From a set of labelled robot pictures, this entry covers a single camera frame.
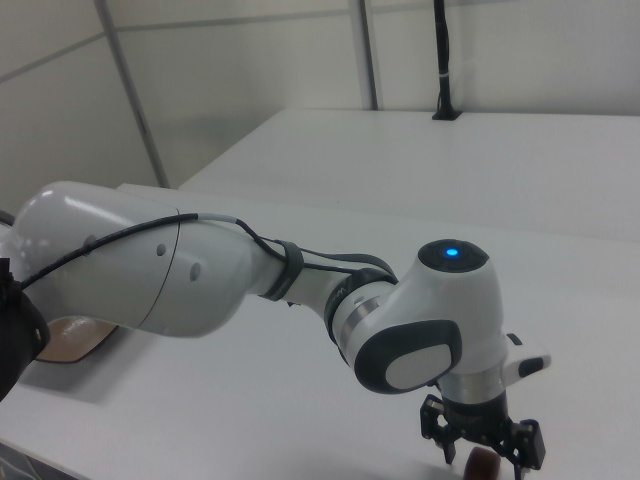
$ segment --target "black object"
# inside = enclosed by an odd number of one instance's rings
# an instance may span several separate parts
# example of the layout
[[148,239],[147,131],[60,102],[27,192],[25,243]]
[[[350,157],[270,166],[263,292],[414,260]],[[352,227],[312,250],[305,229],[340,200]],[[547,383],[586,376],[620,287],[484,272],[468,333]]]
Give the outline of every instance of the black object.
[[482,267],[489,260],[489,255],[473,243],[446,239],[424,245],[418,251],[418,259],[439,272],[464,273]]
[[[420,408],[422,436],[433,439],[444,450],[449,465],[456,455],[454,442],[459,438],[491,447],[513,464],[516,480],[522,480],[523,469],[542,468],[546,450],[538,422],[513,422],[506,398],[503,392],[488,402],[464,405],[428,395]],[[438,423],[440,416],[447,421],[444,426]]]
[[440,94],[434,120],[455,120],[462,112],[451,106],[451,87],[449,86],[449,30],[444,16],[444,0],[433,0],[436,20],[436,44],[438,48],[438,75]]
[[16,217],[8,212],[5,212],[4,210],[0,210],[0,223],[4,223],[8,227],[13,227],[13,222],[15,221]]
[[543,368],[544,360],[542,360],[542,358],[528,358],[520,362],[520,365],[518,365],[518,375],[520,375],[520,378],[528,377],[533,373],[539,372]]
[[507,333],[507,337],[509,337],[516,347],[522,346],[522,340],[520,340],[515,333]]
[[277,302],[282,297],[285,296],[293,282],[296,281],[298,275],[304,268],[304,258],[302,257],[302,252],[298,248],[295,243],[292,242],[284,242],[282,240],[276,240],[276,243],[279,243],[284,247],[284,253],[287,258],[284,266],[284,270],[277,278],[273,286],[269,289],[267,293],[261,295],[263,298],[267,300],[271,300],[273,302]]
[[9,259],[0,258],[0,400],[49,343],[38,309],[13,279]]
[[[438,377],[430,378],[413,388],[396,388],[387,381],[387,369],[393,361],[419,350],[446,345],[451,362]],[[396,325],[376,333],[360,348],[353,366],[358,381],[372,392],[405,393],[432,385],[440,376],[455,367],[462,357],[462,337],[451,320],[424,320],[408,325]]]

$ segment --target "black cable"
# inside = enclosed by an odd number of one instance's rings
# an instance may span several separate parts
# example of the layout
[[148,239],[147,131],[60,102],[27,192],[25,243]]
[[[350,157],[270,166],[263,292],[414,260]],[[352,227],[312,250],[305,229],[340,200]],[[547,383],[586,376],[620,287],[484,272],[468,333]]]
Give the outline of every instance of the black cable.
[[16,217],[4,210],[0,210],[0,223],[4,223],[7,227],[13,227]]
[[[78,248],[77,250],[73,250],[72,252],[69,252],[64,257],[59,258],[55,262],[51,263],[50,265],[46,266],[42,270],[36,272],[32,276],[20,282],[20,286],[22,290],[25,290],[26,288],[30,287],[38,280],[44,278],[54,270],[57,270],[58,268],[66,265],[72,260],[82,257],[83,255],[87,255],[93,252],[94,250],[96,250],[97,248],[100,248],[100,247],[103,247],[104,245],[115,242],[116,240],[120,240],[122,238],[128,237],[135,233],[151,230],[153,228],[158,228],[165,225],[172,225],[172,224],[180,223],[183,221],[198,220],[198,218],[199,216],[197,213],[185,213],[180,215],[172,215],[169,217],[158,218],[156,220],[151,220],[149,222],[140,223],[132,227],[118,230],[117,232],[111,233],[93,242],[87,243],[86,245],[82,246],[81,248]],[[245,222],[243,222],[240,219],[235,219],[235,224],[238,225],[240,228],[242,228],[253,239],[253,241],[256,242],[256,244],[262,250],[264,250],[268,255],[282,262],[286,262],[287,259],[284,255],[275,251],[265,242],[265,240],[267,241],[272,241],[272,240],[263,239],[263,237],[260,237],[255,231],[251,229],[251,227],[249,227],[249,225],[247,225]],[[353,274],[357,271],[355,269],[332,267],[329,265],[316,265],[313,263],[305,263],[304,267],[312,270],[322,270],[322,271],[328,271],[328,272],[347,273],[347,274]]]
[[43,268],[42,270],[35,273],[34,275],[31,275],[26,280],[23,280],[22,282],[20,282],[20,286],[22,287],[22,290],[25,290],[26,288],[30,287],[38,280],[44,278],[45,276],[49,275],[51,272],[53,272],[54,270],[57,270],[63,265],[66,265],[70,261],[75,260],[76,258],[79,258],[83,255],[87,255],[88,253],[93,252],[96,248],[100,248],[111,242],[120,240],[121,238],[128,237],[129,235],[133,235],[134,233],[144,232],[145,230],[151,230],[152,228],[158,228],[164,225],[171,225],[171,224],[179,223],[182,221],[197,220],[197,219],[198,219],[197,213],[185,213],[181,215],[172,215],[170,217],[163,217],[163,218],[158,218],[156,220],[151,220],[150,222],[140,223],[138,225],[134,225],[133,227],[125,228],[123,230],[119,230],[117,232],[111,233],[102,238],[99,238],[98,240],[88,243],[83,247],[78,248],[77,250],[67,253],[64,257],[59,258],[49,266]]

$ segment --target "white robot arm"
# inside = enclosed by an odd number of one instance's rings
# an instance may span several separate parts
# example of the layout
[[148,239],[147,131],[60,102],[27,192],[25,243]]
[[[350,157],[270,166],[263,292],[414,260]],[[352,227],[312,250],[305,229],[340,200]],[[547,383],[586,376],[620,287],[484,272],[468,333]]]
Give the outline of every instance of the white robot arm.
[[186,337],[222,326],[248,294],[306,305],[369,390],[440,389],[421,421],[448,463],[463,437],[508,458],[518,478],[541,467],[538,425],[509,419],[505,387],[550,358],[503,332],[497,276],[480,248],[429,243],[398,282],[378,258],[263,239],[236,218],[194,214],[200,204],[173,190],[53,184],[0,232],[0,258],[46,322],[81,315]]

